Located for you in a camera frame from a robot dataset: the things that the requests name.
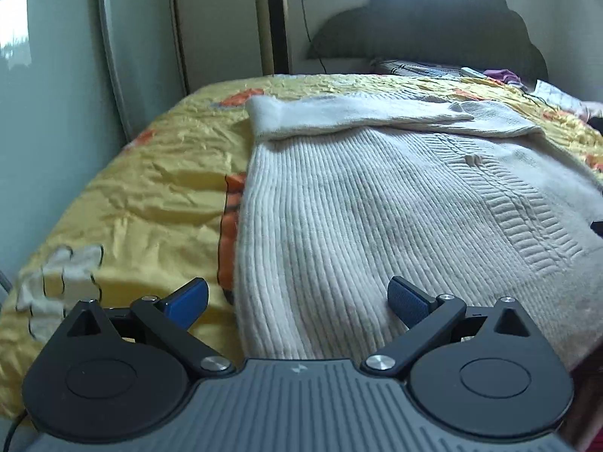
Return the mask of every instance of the tower fan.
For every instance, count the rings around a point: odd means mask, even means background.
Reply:
[[[288,75],[287,0],[256,0],[257,25],[265,75]]]

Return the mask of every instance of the white cloth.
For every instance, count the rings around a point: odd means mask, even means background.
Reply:
[[[337,108],[350,98],[248,102],[257,143],[235,274],[246,354],[370,355],[405,331],[386,302],[401,275],[469,305],[516,297],[574,365],[603,334],[603,240],[590,229],[602,185],[504,105],[403,101],[396,110],[420,113],[385,127],[396,98],[366,100],[382,103],[379,129]],[[438,123],[442,113],[462,120]],[[270,140],[287,135],[298,136]]]
[[[530,95],[542,99],[551,107],[559,107],[569,114],[574,114],[584,122],[588,122],[592,117],[603,117],[601,102],[580,101],[546,81],[538,80],[536,89]]]

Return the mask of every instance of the metal screw head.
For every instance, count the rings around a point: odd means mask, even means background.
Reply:
[[[229,359],[214,355],[212,357],[205,357],[201,361],[201,368],[208,372],[222,372],[228,369],[232,364]]]
[[[396,361],[387,355],[371,355],[365,363],[375,371],[388,371],[396,365]]]

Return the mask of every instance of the yellow bedspread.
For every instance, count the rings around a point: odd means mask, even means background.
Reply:
[[[331,75],[216,84],[157,118],[98,174],[21,270],[17,289],[50,308],[56,301],[68,308],[83,293],[105,307],[123,307],[146,294],[165,296],[200,276],[210,285],[210,303],[190,331],[240,362],[225,294],[232,286],[237,207],[252,146],[245,99],[258,93],[299,99],[401,89],[504,102],[592,166],[603,163],[601,134],[492,81]],[[16,311],[15,290],[2,308],[0,415],[22,411],[23,376],[60,322],[44,304],[24,301]]]

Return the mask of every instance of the purple cloth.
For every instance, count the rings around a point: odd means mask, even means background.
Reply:
[[[486,70],[484,74],[487,77],[493,78],[498,81],[502,81],[503,83],[521,83],[521,78],[518,77],[514,72],[509,70]]]

